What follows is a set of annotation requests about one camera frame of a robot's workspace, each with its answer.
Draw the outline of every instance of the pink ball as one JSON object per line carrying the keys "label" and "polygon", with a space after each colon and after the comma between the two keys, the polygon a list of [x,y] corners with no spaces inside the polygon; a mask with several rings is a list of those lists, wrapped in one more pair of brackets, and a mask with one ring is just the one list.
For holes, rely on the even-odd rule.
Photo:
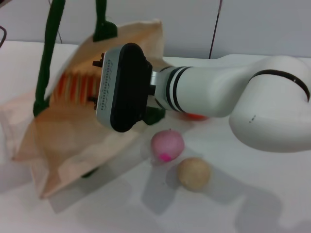
{"label": "pink ball", "polygon": [[151,149],[155,157],[162,162],[177,158],[184,148],[184,139],[179,132],[174,130],[160,131],[151,139]]}

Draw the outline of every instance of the green bag handle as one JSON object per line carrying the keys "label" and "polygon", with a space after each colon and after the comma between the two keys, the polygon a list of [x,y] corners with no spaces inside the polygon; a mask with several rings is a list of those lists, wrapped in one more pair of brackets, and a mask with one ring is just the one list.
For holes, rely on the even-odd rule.
{"label": "green bag handle", "polygon": [[[51,3],[44,36],[44,48],[40,64],[38,82],[35,91],[34,116],[38,116],[49,106],[49,98],[44,99],[45,91],[50,79],[50,65],[56,37],[64,11],[66,0],[53,0]],[[118,28],[115,24],[106,21],[107,0],[96,0],[96,28],[93,41],[101,41],[117,37]]]}

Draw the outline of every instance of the pink spot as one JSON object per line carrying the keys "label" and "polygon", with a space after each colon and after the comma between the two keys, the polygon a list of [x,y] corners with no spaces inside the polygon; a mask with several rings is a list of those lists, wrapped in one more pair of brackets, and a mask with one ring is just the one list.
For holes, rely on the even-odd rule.
{"label": "pink spot", "polygon": [[160,154],[159,159],[164,161],[164,162],[172,161],[172,158],[167,153]]}

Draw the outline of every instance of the white table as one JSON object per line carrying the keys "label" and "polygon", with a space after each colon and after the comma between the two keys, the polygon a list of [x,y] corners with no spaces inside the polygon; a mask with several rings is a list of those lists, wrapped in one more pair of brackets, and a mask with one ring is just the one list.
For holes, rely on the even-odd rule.
{"label": "white table", "polygon": [[[0,102],[33,89],[42,48],[41,43],[4,43],[0,49]],[[56,45],[52,75],[75,48]],[[235,55],[233,60],[225,57],[221,61],[226,59],[238,64],[258,57]],[[221,63],[166,60],[176,66]],[[39,200],[28,169],[10,163],[2,150],[0,232],[311,232],[310,151],[275,154],[251,149],[234,137],[227,118],[171,122],[172,128],[183,131],[187,146],[178,161],[186,156],[200,156],[212,164],[212,177],[203,193],[192,193],[179,186],[175,163],[152,167],[146,160],[114,179],[103,167],[89,180],[77,182],[50,201]],[[141,153],[144,143],[137,142],[126,156]]]}

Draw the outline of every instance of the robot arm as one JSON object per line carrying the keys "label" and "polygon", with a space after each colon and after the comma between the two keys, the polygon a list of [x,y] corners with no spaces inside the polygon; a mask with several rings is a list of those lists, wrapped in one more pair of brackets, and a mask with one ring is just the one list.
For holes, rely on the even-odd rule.
{"label": "robot arm", "polygon": [[152,72],[140,47],[127,44],[105,54],[96,114],[103,125],[125,132],[142,119],[151,95],[167,110],[230,115],[232,132],[250,147],[295,152],[311,150],[310,89],[310,69],[292,57],[269,57],[242,67]]}

